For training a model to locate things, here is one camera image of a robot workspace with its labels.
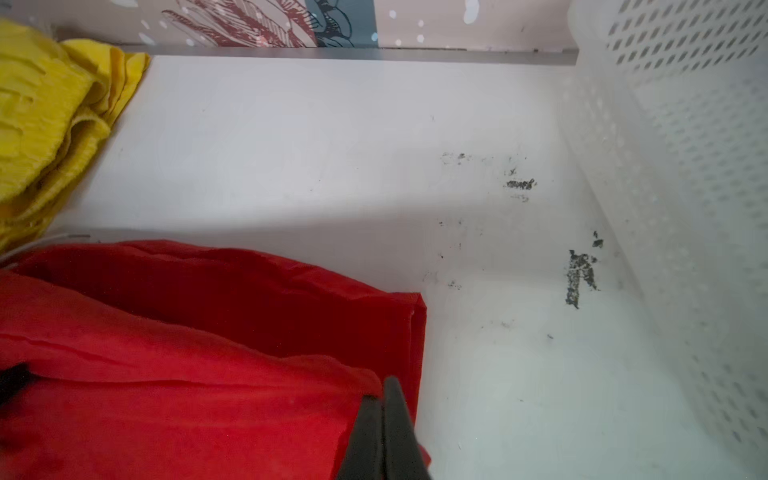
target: red fabric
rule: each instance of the red fabric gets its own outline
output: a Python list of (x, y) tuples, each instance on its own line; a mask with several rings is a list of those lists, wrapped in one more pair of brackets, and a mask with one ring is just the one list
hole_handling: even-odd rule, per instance
[(0, 407), (13, 478), (332, 478), (385, 376), (415, 418), (421, 296), (316, 266), (57, 246), (0, 271), (0, 305), (0, 369), (40, 377)]

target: folded cloth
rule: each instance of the folded cloth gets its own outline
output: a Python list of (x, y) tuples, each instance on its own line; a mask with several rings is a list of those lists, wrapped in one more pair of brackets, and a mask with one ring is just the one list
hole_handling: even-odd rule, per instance
[(0, 18), (0, 253), (45, 231), (148, 65)]
[(363, 395), (412, 419), (426, 308), (316, 266), (167, 241), (65, 245), (0, 270), (13, 478), (333, 478)]

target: white shelf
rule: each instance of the white shelf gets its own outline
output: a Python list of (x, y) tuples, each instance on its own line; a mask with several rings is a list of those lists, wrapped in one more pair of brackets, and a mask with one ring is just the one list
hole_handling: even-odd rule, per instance
[[(159, 56), (51, 232), (246, 247), (421, 292), (435, 479), (750, 478), (694, 418), (569, 157), (568, 68)], [(537, 184), (507, 188), (515, 168)], [(579, 310), (571, 249), (598, 258)]]

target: perforated basket wall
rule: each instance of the perforated basket wall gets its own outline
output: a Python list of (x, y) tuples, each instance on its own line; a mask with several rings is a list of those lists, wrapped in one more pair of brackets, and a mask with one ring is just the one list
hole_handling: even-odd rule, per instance
[(574, 0), (563, 127), (712, 435), (768, 475), (768, 0)]

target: yellow towel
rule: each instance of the yellow towel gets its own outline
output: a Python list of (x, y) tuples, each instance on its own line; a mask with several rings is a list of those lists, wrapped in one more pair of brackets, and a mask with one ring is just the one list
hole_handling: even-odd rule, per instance
[(146, 54), (0, 18), (0, 253), (39, 237), (133, 96)]

